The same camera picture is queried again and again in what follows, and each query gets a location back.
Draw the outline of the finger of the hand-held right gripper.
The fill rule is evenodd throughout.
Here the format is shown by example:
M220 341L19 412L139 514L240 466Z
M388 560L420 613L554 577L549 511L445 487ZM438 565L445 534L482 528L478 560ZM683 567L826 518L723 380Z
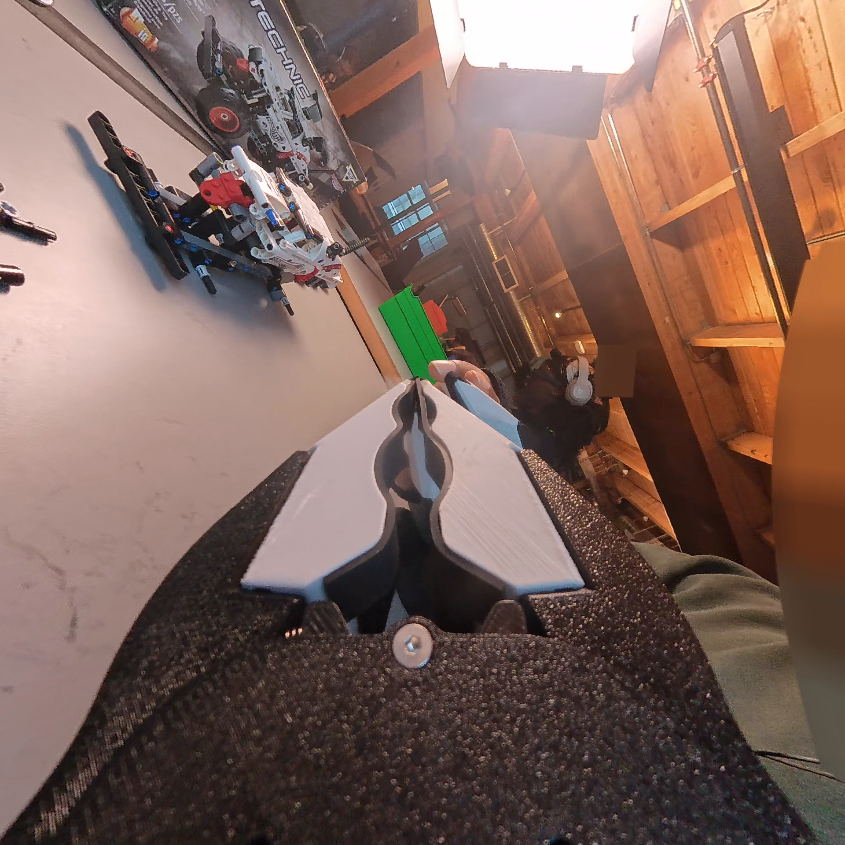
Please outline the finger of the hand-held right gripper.
M454 373L445 375L449 396L461 407L481 419L517 450L523 449L521 422L484 390Z

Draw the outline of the metal ventilation duct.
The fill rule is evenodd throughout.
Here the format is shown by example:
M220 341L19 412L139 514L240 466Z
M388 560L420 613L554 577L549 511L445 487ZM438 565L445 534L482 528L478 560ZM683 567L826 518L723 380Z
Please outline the metal ventilation duct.
M504 325L522 364L534 365L544 357L544 348L523 310L519 280L510 259L495 244L483 223L476 226L478 244L491 274L492 293Z

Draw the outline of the person's right hand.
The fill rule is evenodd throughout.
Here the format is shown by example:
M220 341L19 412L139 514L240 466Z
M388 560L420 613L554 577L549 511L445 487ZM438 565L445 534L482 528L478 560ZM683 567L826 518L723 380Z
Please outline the person's right hand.
M502 403L500 392L497 390L501 386L500 382L486 369L474 363L459 359L436 360L428 365L428 373L435 379L437 389L446 395L449 394L446 376L454 375L456 378L476 386L499 404Z

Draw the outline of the green plastic bin stack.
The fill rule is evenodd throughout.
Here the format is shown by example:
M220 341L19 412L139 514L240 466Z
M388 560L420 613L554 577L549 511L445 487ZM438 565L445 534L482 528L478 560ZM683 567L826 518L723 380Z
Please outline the green plastic bin stack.
M435 333L422 302L407 286L378 307L393 339L414 378L435 383L429 372L432 361L446 358L443 345Z

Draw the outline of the white lego truck model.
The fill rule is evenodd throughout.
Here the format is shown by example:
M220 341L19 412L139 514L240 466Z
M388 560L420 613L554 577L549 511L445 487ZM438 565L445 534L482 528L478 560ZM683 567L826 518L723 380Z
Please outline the white lego truck model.
M210 154L198 164L190 173L195 193L187 195L164 186L100 111L88 122L145 241L172 278L194 274L215 295L210 267L244 272L262 280L290 314L286 283L327 290L341 284L342 258L355 248L333 238L315 202L280 169L268 173L235 145L230 159Z

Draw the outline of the lego set box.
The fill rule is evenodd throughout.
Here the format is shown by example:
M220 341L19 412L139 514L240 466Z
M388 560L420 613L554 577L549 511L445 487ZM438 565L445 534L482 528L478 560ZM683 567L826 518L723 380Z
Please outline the lego set box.
M111 24L225 152L241 145L319 207L364 181L281 2L99 1Z

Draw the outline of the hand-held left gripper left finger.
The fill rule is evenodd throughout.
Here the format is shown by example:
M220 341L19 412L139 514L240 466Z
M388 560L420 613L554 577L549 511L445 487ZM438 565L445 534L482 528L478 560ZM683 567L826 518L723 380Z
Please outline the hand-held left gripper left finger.
M413 387L400 382L317 442L241 579L244 589L328 591L329 578L389 539L385 459L404 429L400 400Z

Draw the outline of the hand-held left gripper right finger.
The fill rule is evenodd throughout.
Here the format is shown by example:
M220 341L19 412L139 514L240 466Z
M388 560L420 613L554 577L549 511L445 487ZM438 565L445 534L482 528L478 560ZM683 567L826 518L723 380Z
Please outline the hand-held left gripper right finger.
M433 449L432 539L497 591L578 590L585 582L521 460L521 447L428 381L417 381L422 445Z

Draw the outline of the paned window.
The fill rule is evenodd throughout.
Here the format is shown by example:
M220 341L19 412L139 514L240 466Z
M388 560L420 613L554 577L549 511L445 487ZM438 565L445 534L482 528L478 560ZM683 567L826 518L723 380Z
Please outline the paned window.
M439 207L428 183L422 182L408 188L382 205L381 211L394 236L400 236L419 224L426 224L424 229L411 238L420 246L423 257L428 257L448 245L447 224L434 221Z

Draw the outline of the studio softbox light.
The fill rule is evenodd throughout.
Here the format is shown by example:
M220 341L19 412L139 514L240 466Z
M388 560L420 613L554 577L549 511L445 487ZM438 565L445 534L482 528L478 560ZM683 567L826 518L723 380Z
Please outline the studio softbox light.
M650 90L672 1L432 1L447 87L468 128L598 136L607 83Z

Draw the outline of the pile of small lego pieces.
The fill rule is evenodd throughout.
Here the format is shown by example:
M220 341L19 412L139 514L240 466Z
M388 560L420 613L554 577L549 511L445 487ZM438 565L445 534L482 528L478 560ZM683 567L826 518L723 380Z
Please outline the pile of small lego pieces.
M48 245L58 240L56 232L40 227L30 220L23 219L14 206L1 200L1 229L16 237L26 238L40 245ZM16 265L1 264L1 293L9 293L12 287L20 287L26 282L23 269Z

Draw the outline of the white headphones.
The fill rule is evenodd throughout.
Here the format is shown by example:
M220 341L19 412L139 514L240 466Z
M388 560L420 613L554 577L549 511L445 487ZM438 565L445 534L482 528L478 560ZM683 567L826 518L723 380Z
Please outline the white headphones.
M590 365L585 356L569 361L565 369L565 398L573 406L583 407L593 397L594 388L590 377Z

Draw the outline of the person's right forearm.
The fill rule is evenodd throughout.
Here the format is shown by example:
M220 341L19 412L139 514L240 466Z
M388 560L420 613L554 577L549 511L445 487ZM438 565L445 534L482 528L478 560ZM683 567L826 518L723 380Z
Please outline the person's right forearm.
M691 624L752 749L822 771L778 587L725 558L682 554L657 544L634 547Z

